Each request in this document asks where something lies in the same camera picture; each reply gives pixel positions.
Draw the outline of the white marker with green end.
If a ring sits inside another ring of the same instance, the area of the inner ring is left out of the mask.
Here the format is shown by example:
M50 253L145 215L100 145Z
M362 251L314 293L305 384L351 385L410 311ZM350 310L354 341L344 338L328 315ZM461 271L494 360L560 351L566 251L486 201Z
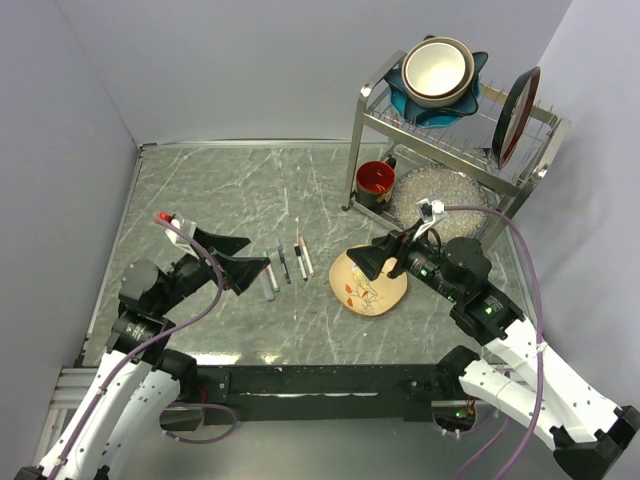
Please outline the white marker with green end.
M280 287L279 287L279 284L277 282L277 278L275 276L275 271L273 269L273 265L272 265L272 262L271 262L271 259L270 259L270 255L265 250L265 251L263 251L263 256L269 260L269 264L267 265L267 272L268 272L268 275L269 275L269 279L270 279L273 291L278 293L280 291Z

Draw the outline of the grey marker with orange tip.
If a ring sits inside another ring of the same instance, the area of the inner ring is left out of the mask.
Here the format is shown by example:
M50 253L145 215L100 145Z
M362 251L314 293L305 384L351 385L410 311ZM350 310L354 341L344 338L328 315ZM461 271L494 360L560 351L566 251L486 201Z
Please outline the grey marker with orange tip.
M264 298L266 301L271 302L275 300L274 290L271 286L271 282L267 276L260 277L260 284L263 290Z

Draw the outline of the blue pen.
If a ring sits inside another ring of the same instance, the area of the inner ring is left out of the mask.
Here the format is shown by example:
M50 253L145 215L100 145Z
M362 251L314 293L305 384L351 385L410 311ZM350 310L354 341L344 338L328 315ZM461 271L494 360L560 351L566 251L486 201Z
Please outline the blue pen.
M282 268L283 268L285 281L286 281L286 283L288 285L291 285L292 284L292 280L291 280L289 268L288 268L288 265L287 265L287 262L286 262L284 248L283 248L282 242L280 240L277 241L277 253L278 253L278 257L279 257L280 263L281 263Z

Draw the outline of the white marker with black tip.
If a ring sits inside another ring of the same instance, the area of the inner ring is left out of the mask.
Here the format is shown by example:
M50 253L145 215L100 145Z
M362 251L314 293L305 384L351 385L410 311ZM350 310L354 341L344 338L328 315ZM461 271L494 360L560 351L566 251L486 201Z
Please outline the white marker with black tip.
M300 245L298 243L294 243L293 248L294 248L294 253L296 255L298 266L299 266L299 269L300 269L300 272L301 272L301 276L302 276L303 280L306 282L306 281L308 281L309 276L307 274L305 261L304 261L303 256L302 256L302 250L301 250Z

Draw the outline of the white marker with pink end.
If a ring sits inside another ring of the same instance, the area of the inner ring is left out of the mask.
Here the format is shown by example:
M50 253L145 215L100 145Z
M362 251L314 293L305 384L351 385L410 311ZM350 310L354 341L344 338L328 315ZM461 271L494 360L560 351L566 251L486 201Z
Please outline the white marker with pink end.
M312 263L312 260L311 260L310 254L309 254L309 250L307 248L306 241L305 241L305 239L304 239L304 237L302 235L299 236L299 245L300 245L300 248L301 248L301 251L302 251L303 258L304 258L304 260L306 262L308 275L313 277L313 276L315 276L316 272L314 270L314 266L313 266L313 263Z

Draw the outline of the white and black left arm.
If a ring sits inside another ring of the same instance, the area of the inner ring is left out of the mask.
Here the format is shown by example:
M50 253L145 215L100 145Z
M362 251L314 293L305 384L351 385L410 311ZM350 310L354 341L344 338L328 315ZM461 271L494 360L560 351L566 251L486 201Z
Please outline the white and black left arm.
M179 215L155 221L183 257L168 271L146 260L127 267L118 317L90 387L49 452L17 478L119 478L134 444L161 414L198 392L196 360L167 346L187 326L167 313L208 282L216 299L224 291L240 295L270 264L264 256L239 256L247 238L207 233Z

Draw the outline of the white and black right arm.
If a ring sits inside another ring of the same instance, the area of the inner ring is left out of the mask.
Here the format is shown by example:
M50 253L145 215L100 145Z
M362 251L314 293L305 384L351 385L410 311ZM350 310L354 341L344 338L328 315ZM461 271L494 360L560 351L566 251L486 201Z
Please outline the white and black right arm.
M410 231L392 231L348 257L370 280L396 261L389 277L408 273L452 304L450 316L469 337L513 369L511 379L477 354L456 347L441 359L439 390L496 407L533 429L572 479L602 479L639 431L639 412L588 384L545 341L528 316L489 279L492 265L476 239L439 247Z

